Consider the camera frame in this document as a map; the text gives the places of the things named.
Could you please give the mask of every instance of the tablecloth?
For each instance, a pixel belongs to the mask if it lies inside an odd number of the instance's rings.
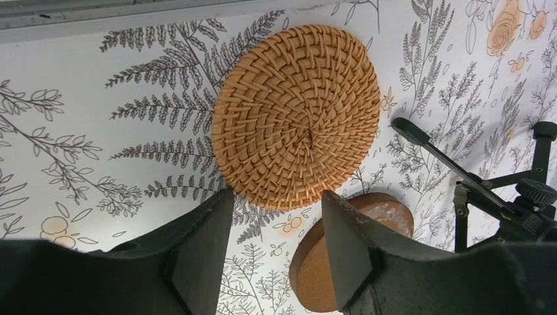
[[[391,194],[414,239],[452,250],[458,178],[390,121],[409,118],[483,178],[528,169],[532,126],[555,120],[555,8],[362,0],[0,45],[0,238],[109,250],[193,209],[225,185],[210,126],[227,73],[271,34],[327,24],[367,46],[382,91],[368,157],[337,193]],[[288,265],[320,217],[320,203],[268,211],[237,198],[217,313],[310,313]],[[472,210],[469,243],[497,226]]]

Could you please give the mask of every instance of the round brown object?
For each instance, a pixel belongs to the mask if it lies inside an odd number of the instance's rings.
[[[412,238],[414,218],[394,197],[371,193],[348,200],[366,216]],[[312,312],[337,310],[323,221],[319,220],[298,245],[290,264],[290,284],[303,307]]]
[[[227,182],[268,209],[295,209],[340,187],[373,142],[380,91],[365,46],[323,25],[282,31],[245,54],[213,114]]]

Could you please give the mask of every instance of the wicker mat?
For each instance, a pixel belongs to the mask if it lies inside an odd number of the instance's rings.
[[[323,25],[282,31],[245,54],[219,93],[212,137],[220,171],[260,207],[319,201],[367,155],[379,98],[353,35]]]

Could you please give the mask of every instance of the black tripod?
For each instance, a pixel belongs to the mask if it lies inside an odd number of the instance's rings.
[[[547,167],[551,142],[557,138],[557,125],[541,121],[534,126],[536,140],[532,169],[503,177],[483,180],[469,173],[430,143],[430,137],[408,119],[396,118],[392,127],[410,143],[422,146],[462,178],[455,188],[456,230],[455,253],[468,249],[468,204],[499,220],[494,236],[470,248],[490,242],[557,241],[557,222],[554,221],[557,191],[547,186]],[[513,202],[504,201],[491,190],[516,185],[520,194]]]

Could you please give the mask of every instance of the orange rose print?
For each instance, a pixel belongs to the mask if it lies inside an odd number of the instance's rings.
[[[518,29],[518,0],[511,0],[499,14],[489,37],[487,38],[487,54],[501,56],[512,44]]]
[[[532,21],[532,25],[530,25],[530,38],[536,39],[540,37],[545,30],[545,26],[547,24],[547,14],[543,11],[538,12],[534,21]]]

